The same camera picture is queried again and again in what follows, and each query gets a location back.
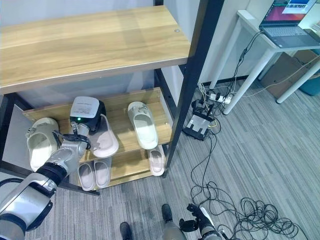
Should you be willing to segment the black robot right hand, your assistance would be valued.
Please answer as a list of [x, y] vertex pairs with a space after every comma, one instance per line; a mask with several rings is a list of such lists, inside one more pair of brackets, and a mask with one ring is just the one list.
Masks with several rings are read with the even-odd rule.
[[202, 212], [201, 208], [198, 205], [193, 203], [189, 203], [186, 208], [191, 214], [195, 217], [192, 220], [184, 220], [181, 218], [179, 220], [179, 229], [183, 232], [194, 232], [199, 230], [200, 232], [203, 231], [205, 228], [209, 228], [209, 230], [213, 230], [214, 226], [212, 225], [211, 221], [205, 214]]

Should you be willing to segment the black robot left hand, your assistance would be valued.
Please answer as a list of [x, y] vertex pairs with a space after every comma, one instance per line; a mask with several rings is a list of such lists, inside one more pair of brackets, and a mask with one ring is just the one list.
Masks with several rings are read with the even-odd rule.
[[94, 135], [101, 124], [101, 114], [106, 114], [105, 104], [94, 97], [77, 96], [70, 109], [70, 122], [84, 124], [89, 128], [89, 135]]

